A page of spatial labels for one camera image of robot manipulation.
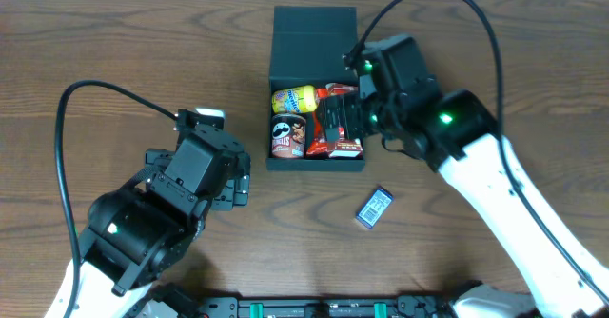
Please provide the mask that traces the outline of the yellow candy bottle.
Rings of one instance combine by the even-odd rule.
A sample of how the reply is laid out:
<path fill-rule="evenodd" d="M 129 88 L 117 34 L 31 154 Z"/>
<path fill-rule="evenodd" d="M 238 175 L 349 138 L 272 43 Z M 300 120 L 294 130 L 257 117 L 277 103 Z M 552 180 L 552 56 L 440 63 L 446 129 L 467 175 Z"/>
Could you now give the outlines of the yellow candy bottle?
<path fill-rule="evenodd" d="M 272 94 L 271 107 L 275 114 L 304 114 L 318 107 L 317 89 L 312 85 L 281 89 Z"/>

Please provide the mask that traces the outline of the red Hacks candy bag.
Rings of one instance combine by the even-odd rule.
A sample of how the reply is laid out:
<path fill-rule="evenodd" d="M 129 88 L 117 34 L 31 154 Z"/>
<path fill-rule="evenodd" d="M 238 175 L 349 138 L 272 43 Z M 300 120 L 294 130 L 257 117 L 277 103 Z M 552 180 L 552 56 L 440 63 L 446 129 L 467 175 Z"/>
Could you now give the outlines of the red Hacks candy bag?
<path fill-rule="evenodd" d="M 317 88 L 318 106 L 323 98 L 335 95 L 343 95 L 349 92 L 357 91 L 356 86 L 339 84 L 339 83 L 327 83 L 324 88 Z M 314 133 L 313 139 L 309 148 L 306 151 L 307 158 L 329 158 L 327 156 L 327 140 L 325 137 L 324 129 L 320 125 L 316 116 L 313 117 L 314 122 Z"/>

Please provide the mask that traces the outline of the red Hello Panda box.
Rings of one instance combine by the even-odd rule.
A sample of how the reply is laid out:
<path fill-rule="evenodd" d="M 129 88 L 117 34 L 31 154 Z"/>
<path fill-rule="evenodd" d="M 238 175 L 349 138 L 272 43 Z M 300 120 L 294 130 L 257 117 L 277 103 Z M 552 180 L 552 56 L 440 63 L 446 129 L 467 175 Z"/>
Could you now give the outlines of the red Hello Panda box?
<path fill-rule="evenodd" d="M 357 159 L 363 156 L 363 145 L 360 139 L 348 140 L 343 128 L 338 128 L 339 139 L 327 142 L 327 156 L 329 158 Z"/>

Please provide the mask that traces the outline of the red Pringles can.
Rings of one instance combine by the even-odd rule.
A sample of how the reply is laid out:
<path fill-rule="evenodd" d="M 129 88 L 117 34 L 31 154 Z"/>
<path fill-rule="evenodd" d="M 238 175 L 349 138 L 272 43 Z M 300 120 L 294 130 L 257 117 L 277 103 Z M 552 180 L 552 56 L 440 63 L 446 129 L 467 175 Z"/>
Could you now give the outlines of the red Pringles can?
<path fill-rule="evenodd" d="M 271 119 L 271 155 L 300 159 L 305 156 L 306 120 L 301 115 L 282 113 Z"/>

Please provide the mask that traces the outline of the dark green gift box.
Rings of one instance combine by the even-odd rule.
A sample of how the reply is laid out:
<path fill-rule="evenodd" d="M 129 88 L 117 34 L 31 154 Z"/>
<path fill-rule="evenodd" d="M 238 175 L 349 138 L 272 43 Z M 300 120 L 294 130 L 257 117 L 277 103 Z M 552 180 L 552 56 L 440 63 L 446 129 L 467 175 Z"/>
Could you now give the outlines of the dark green gift box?
<path fill-rule="evenodd" d="M 346 70 L 343 54 L 358 41 L 354 7 L 288 7 L 274 9 L 272 48 L 268 72 L 269 92 L 328 83 L 358 86 L 356 75 Z M 269 171 L 360 172 L 365 158 L 309 159 L 276 158 L 271 154 L 271 123 L 267 118 L 267 158 Z"/>

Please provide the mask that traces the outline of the blue barcode small box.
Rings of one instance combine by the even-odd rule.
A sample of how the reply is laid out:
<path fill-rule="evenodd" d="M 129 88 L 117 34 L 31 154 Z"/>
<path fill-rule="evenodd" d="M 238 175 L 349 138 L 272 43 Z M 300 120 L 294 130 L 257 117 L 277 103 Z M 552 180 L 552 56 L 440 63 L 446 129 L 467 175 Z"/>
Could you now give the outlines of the blue barcode small box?
<path fill-rule="evenodd" d="M 355 219 L 367 229 L 373 229 L 392 202 L 392 194 L 383 187 L 377 187 L 357 212 Z"/>

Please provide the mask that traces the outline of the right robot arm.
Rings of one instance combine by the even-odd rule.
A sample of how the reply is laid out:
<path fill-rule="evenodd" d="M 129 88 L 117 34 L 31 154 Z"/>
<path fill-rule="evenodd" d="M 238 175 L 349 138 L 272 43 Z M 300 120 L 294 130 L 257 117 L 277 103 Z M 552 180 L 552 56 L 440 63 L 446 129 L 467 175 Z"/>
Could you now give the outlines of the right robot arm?
<path fill-rule="evenodd" d="M 328 139 L 380 134 L 403 143 L 466 199 L 507 252 L 545 317 L 608 310 L 608 269 L 574 236 L 523 169 L 501 125 L 471 92 L 329 96 Z"/>

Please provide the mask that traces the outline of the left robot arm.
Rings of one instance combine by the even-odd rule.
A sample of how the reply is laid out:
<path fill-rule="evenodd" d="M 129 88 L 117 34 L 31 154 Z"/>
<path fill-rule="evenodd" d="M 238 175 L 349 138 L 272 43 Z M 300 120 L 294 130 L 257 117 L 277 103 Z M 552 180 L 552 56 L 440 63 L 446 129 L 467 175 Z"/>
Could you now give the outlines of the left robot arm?
<path fill-rule="evenodd" d="M 47 315 L 136 316 L 152 283 L 202 235 L 207 214 L 246 205 L 249 171 L 242 150 L 149 149 L 141 170 L 91 205 Z"/>

